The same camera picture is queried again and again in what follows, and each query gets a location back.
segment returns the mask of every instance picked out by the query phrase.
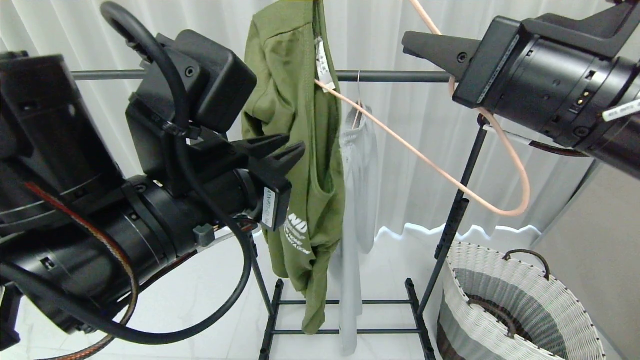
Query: beige wall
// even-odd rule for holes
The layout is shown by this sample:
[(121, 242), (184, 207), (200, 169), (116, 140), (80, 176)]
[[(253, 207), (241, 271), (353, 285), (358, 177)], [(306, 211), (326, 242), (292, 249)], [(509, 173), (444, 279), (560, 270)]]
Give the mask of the beige wall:
[(601, 165), (534, 248), (621, 354), (640, 359), (640, 181)]

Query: olive green sweatshirt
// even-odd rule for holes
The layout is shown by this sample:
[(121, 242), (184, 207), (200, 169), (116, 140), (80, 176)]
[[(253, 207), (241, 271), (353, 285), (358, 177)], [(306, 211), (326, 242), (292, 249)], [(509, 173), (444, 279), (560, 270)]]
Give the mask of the olive green sweatshirt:
[(307, 147), (287, 176), (293, 185), (287, 220), (278, 231), (266, 231), (273, 271), (307, 299), (307, 334), (324, 323), (327, 269), (344, 216), (340, 102), (314, 83), (323, 43), (324, 76), (337, 87), (323, 2), (283, 0), (253, 16), (244, 56), (258, 83), (244, 107), (243, 137), (288, 133), (289, 143)]

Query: white tile floor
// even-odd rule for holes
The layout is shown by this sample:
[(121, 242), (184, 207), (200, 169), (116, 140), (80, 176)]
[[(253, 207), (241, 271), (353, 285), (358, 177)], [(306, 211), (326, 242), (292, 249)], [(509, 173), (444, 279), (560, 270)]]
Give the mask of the white tile floor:
[[(404, 280), (411, 277), (419, 296), (426, 288), (428, 276), (435, 264), (433, 251), (442, 229), (427, 231), (407, 225), (402, 235), (382, 229), (371, 254), (362, 258), (362, 293), (366, 299), (406, 299)], [(526, 229), (514, 234), (499, 229), (491, 240), (478, 229), (471, 230), (464, 241), (507, 251), (528, 247), (538, 233)], [(259, 261), (270, 292), (276, 277), (266, 244), (256, 238)], [(241, 252), (234, 240), (228, 240), (197, 255), (166, 276), (140, 299), (130, 326), (144, 331), (168, 332), (199, 322), (215, 311), (233, 290), (241, 270)], [(440, 306), (441, 290), (436, 288), (433, 301), (426, 311), (426, 322), (435, 344), (434, 324)], [(337, 299), (337, 288), (330, 282), (329, 299)], [(285, 282), (283, 299), (301, 299)], [(299, 329), (302, 306), (280, 309), (279, 329)], [(323, 329), (337, 328), (338, 307), (328, 306)], [(94, 357), (96, 360), (184, 360), (184, 359), (256, 359), (262, 345), (267, 313), (255, 279), (231, 311), (217, 324), (182, 343), (146, 346), (116, 340)], [(0, 359), (26, 360), (60, 356), (79, 350), (101, 339), (100, 334), (65, 333), (48, 321), (30, 302), (24, 301), (19, 313), (17, 330), (22, 342), (0, 354)], [(359, 319), (361, 329), (380, 327), (414, 327), (409, 306), (365, 306)], [(607, 359), (620, 357), (606, 343)], [(341, 357), (338, 338), (322, 336), (277, 336), (271, 351), (273, 360), (325, 360)], [(419, 360), (423, 359), (417, 335), (360, 335), (358, 348), (348, 359)]]

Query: rack leg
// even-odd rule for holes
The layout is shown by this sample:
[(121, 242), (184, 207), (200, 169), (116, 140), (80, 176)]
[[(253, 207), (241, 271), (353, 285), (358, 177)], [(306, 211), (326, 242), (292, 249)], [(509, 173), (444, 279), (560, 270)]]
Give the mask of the rack leg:
[[(486, 120), (482, 115), (478, 116), (478, 124), (480, 128), (478, 129), (478, 132), (476, 134), (474, 146), (473, 148), (471, 148), (471, 153), (469, 154), (469, 159), (467, 160), (467, 166), (465, 167), (465, 172), (463, 173), (462, 179), (460, 180), (460, 183), (462, 185), (466, 186), (469, 184), (471, 174), (476, 167), (476, 162), (478, 160), (478, 156), (480, 155), (480, 150), (482, 150), (484, 139), (486, 138), (486, 130), (483, 129), (485, 122)], [(463, 193), (461, 190), (458, 190), (458, 192), (456, 193), (456, 198), (453, 200), (451, 212), (449, 213), (449, 218), (447, 219), (444, 231), (442, 232), (440, 244), (438, 244), (438, 248), (436, 249), (435, 257), (438, 262), (436, 263), (436, 267), (431, 273), (429, 285), (427, 286), (427, 289), (424, 292), (424, 296), (422, 296), (422, 300), (420, 301), (420, 308), (418, 309), (418, 313), (420, 314), (420, 316), (422, 316), (425, 308), (427, 307), (427, 303), (429, 302), (431, 293), (433, 293), (433, 288), (435, 287), (435, 284), (438, 280), (438, 276), (440, 276), (440, 271), (442, 270), (444, 261), (447, 258), (449, 249), (451, 248), (451, 244), (456, 238), (456, 233), (458, 232), (458, 228), (460, 228), (460, 223), (462, 222), (462, 218), (464, 217), (467, 210), (469, 200), (464, 199), (464, 195), (465, 193)]]
[(267, 327), (266, 329), (264, 329), (264, 339), (262, 340), (262, 348), (260, 349), (260, 360), (269, 360), (269, 356), (271, 355), (271, 345), (273, 344), (273, 336), (275, 335), (276, 323), (278, 320), (278, 311), (280, 310), (280, 299), (282, 298), (283, 288), (284, 282), (282, 281), (282, 279), (278, 279), (278, 281), (276, 282), (275, 291), (273, 292), (273, 300), (271, 301), (273, 314), (269, 316)]
[(258, 253), (255, 242), (253, 241), (253, 235), (251, 233), (249, 233), (248, 235), (249, 239), (251, 240), (251, 247), (253, 248), (253, 258), (251, 263), (253, 274), (255, 275), (255, 280), (258, 282), (258, 288), (260, 288), (260, 294), (262, 295), (264, 305), (267, 307), (267, 312), (269, 313), (269, 316), (273, 316), (275, 314), (275, 310), (273, 309), (273, 305), (269, 299), (269, 292), (267, 291), (267, 286), (264, 284), (264, 278), (262, 277), (260, 265), (258, 265)]
[(406, 288), (407, 295), (409, 295), (409, 302), (411, 304), (413, 320), (415, 321), (415, 326), (416, 328), (418, 328), (418, 332), (420, 335), (420, 343), (422, 344), (424, 359), (436, 360), (436, 356), (433, 353), (433, 345), (431, 345), (431, 340), (429, 339), (429, 331), (427, 330), (427, 325), (424, 324), (424, 318), (422, 317), (422, 314), (418, 313), (418, 296), (415, 294), (415, 286), (413, 285), (413, 281), (410, 277), (407, 278), (407, 280), (404, 282), (404, 287)]

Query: white curtain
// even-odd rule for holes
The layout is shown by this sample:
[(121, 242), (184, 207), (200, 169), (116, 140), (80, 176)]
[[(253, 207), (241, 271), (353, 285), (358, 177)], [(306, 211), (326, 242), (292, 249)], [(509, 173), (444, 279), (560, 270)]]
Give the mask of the white curtain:
[[(119, 0), (152, 33), (170, 38), (193, 29), (229, 47), (240, 57), (252, 15), (272, 0)], [(2, 0), (0, 47), (28, 50), (31, 55), (61, 53), (71, 70), (138, 69), (140, 59), (125, 46), (100, 16), (96, 0)], [(556, 13), (581, 19), (609, 4), (604, 0), (423, 0), (422, 4), (446, 35), (482, 38), (498, 15), (513, 19)], [(402, 53), (405, 31), (428, 31), (408, 1), (325, 1), (329, 42), (337, 69), (437, 70), (425, 60)], [(631, 58), (640, 49), (638, 33), (623, 51)], [(126, 176), (141, 172), (124, 110), (139, 81), (83, 81), (79, 83), (93, 120)], [(358, 97), (354, 83), (342, 90)], [(442, 168), (459, 178), (473, 143), (476, 114), (458, 106), (444, 84), (362, 83), (360, 97), (389, 127)], [(502, 121), (508, 130), (540, 139), (532, 131)], [(240, 137), (239, 124), (230, 138)], [(379, 226), (399, 232), (411, 222), (427, 228), (444, 223), (456, 189), (433, 169), (378, 131), (381, 149), (381, 204)], [(562, 158), (515, 147), (532, 184), (529, 210), (516, 218), (498, 217), (472, 202), (460, 229), (472, 224), (489, 233), (496, 225), (544, 230), (572, 196), (591, 160)], [(520, 201), (520, 183), (503, 146), (489, 134), (470, 187), (500, 208), (512, 209)]]

